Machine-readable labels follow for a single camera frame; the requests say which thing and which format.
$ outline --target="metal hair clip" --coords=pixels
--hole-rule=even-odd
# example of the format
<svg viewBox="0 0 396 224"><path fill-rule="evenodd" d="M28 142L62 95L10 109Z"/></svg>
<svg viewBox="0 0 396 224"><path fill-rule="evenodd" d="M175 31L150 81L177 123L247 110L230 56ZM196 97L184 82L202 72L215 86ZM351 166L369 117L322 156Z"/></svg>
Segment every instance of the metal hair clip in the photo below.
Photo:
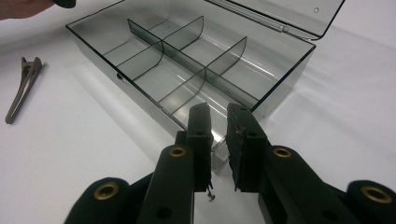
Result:
<svg viewBox="0 0 396 224"><path fill-rule="evenodd" d="M11 108L6 115L6 123L11 124L17 117L24 100L26 99L30 89L35 84L35 80L40 73L41 67L43 66L39 58L35 58L33 62L26 62L26 59L22 57L22 75L21 85L18 89L17 95L15 96L14 102L12 102Z"/></svg>

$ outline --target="white background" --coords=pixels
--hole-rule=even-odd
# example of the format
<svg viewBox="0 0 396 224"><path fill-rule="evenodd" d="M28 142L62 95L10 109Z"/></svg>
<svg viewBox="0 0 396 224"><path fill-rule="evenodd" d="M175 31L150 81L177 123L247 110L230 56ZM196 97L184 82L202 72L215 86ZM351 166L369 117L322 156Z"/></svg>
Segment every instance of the white background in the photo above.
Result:
<svg viewBox="0 0 396 224"><path fill-rule="evenodd" d="M44 63L12 125L0 122L0 223L63 223L92 182L134 183L174 139L78 50L64 26L114 1L78 1L0 21L0 115L21 81L21 57ZM298 151L345 190L370 179L396 190L396 2L348 0L296 86L260 120L271 142ZM228 166L217 199L196 194L195 223L263 223L256 194L233 192Z"/></svg>

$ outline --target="clear plastic box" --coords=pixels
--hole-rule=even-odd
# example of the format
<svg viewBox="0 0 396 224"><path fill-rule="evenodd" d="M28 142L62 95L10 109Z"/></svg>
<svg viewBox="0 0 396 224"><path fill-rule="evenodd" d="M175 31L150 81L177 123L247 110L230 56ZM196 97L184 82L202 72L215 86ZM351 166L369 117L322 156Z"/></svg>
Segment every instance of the clear plastic box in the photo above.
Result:
<svg viewBox="0 0 396 224"><path fill-rule="evenodd" d="M222 0L121 1L66 27L82 53L173 136L186 130L190 107L207 102L213 151L224 145L227 104L268 115L316 47L298 36L305 29Z"/></svg>

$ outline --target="hinged lid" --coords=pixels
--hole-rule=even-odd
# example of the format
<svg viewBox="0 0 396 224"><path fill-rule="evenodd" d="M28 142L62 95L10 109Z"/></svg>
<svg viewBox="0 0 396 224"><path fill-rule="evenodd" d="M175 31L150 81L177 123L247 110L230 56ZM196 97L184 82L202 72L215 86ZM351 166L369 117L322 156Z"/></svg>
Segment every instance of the hinged lid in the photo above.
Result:
<svg viewBox="0 0 396 224"><path fill-rule="evenodd" d="M279 32L321 39L345 0L206 0Z"/></svg>

